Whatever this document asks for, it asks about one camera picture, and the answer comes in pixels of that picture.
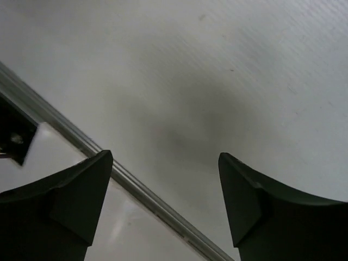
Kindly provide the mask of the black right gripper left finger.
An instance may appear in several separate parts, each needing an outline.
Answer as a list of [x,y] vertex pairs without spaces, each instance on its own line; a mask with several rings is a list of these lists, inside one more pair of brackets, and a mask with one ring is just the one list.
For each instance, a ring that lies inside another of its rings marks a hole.
[[93,243],[113,156],[103,150],[1,193],[1,260],[84,260]]

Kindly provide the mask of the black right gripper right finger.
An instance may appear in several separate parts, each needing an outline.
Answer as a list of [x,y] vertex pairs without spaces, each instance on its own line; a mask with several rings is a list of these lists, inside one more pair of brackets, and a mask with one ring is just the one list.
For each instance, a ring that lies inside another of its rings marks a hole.
[[285,185],[219,155],[233,246],[241,260],[347,260],[347,203]]

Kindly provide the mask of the aluminium table edge rail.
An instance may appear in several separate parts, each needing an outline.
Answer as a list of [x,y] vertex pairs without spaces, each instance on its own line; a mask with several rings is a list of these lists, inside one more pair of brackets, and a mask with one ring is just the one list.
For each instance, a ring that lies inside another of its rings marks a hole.
[[[1,64],[1,95],[23,111],[35,123],[49,123],[86,156],[101,148],[64,115],[51,106],[11,69]],[[231,257],[208,239],[189,221],[171,208],[117,161],[113,162],[112,179],[141,205],[167,225],[206,260],[231,260]]]

